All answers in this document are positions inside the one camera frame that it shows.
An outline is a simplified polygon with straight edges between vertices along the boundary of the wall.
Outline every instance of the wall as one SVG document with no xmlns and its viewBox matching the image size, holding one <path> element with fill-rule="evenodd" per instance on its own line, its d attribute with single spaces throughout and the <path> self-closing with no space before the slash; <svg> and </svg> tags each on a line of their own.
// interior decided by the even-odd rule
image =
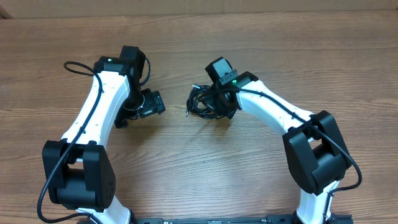
<svg viewBox="0 0 398 224">
<path fill-rule="evenodd" d="M 388 10 L 398 0 L 0 0 L 13 18 Z"/>
</svg>

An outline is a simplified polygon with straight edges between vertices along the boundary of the beige wall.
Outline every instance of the beige wall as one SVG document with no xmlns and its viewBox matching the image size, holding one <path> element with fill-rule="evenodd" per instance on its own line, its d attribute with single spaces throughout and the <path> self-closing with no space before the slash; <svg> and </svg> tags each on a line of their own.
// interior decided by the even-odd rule
<svg viewBox="0 0 398 224">
<path fill-rule="evenodd" d="M 398 0 L 0 0 L 13 18 L 396 9 Z"/>
</svg>

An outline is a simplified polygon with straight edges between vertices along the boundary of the wooden table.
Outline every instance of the wooden table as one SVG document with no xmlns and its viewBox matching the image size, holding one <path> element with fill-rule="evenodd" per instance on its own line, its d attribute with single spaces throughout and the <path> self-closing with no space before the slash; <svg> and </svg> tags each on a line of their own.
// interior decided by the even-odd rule
<svg viewBox="0 0 398 224">
<path fill-rule="evenodd" d="M 167 107 L 109 137 L 116 195 L 137 217 L 263 217 L 297 208 L 280 136 L 243 112 L 231 121 L 185 117 L 191 84 L 211 83 L 204 68 L 224 56 L 289 102 L 335 116 L 364 182 L 338 193 L 333 212 L 358 223 L 397 222 L 398 12 L 372 11 L 0 21 L 1 223 L 41 223 L 42 147 L 72 124 L 92 82 L 63 63 L 93 65 L 123 45 L 150 58 L 147 86 Z M 356 179 L 350 169 L 342 185 Z M 43 211 L 71 213 L 47 196 Z"/>
</svg>

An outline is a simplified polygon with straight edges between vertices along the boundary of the wooden tabletop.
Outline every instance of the wooden tabletop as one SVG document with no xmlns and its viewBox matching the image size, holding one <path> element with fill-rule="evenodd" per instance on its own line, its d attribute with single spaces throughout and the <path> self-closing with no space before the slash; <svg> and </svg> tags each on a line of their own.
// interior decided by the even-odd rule
<svg viewBox="0 0 398 224">
<path fill-rule="evenodd" d="M 280 136 L 242 111 L 232 120 L 185 117 L 191 84 L 210 84 L 204 68 L 224 56 L 287 101 L 336 118 L 364 181 L 337 193 L 333 212 L 356 223 L 397 222 L 398 11 L 369 11 L 1 20 L 1 223 L 41 223 L 43 145 L 72 124 L 92 82 L 63 63 L 92 66 L 123 45 L 150 58 L 147 87 L 167 108 L 109 137 L 116 195 L 137 217 L 264 217 L 297 208 L 300 189 Z M 351 168 L 341 185 L 356 179 Z M 48 196 L 43 211 L 72 213 Z"/>
</svg>

